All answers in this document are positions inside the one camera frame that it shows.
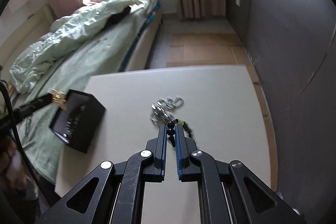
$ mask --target white light switch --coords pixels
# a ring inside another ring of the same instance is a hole
[[[240,7],[240,0],[236,0],[236,4],[238,7]]]

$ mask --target tabletop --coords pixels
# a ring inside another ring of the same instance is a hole
[[[87,154],[64,146],[55,192],[64,196],[102,161],[118,163],[144,150],[158,128],[151,104],[180,95],[176,118],[193,130],[199,149],[216,160],[242,161],[270,186],[270,160],[263,116],[245,66],[197,66],[142,70],[90,79],[85,92],[106,108]],[[196,182],[180,182],[175,149],[167,143],[165,181],[146,183],[142,223],[200,223]]]

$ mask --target tiled floor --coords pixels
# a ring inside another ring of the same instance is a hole
[[[271,188],[276,190],[278,161],[266,100],[245,48],[227,20],[164,21],[156,36],[147,68],[218,64],[245,65],[249,72],[264,117],[271,163]]]

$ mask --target dark wall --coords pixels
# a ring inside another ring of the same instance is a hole
[[[278,190],[308,223],[317,223],[336,197],[336,45],[329,50],[336,7],[331,0],[243,1],[233,9],[227,0],[227,19],[252,58],[269,105]],[[247,31],[236,27],[246,22]]]

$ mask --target black box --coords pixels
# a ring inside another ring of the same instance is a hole
[[[67,93],[67,110],[58,108],[51,131],[69,147],[86,153],[105,107],[92,95],[76,90]]]

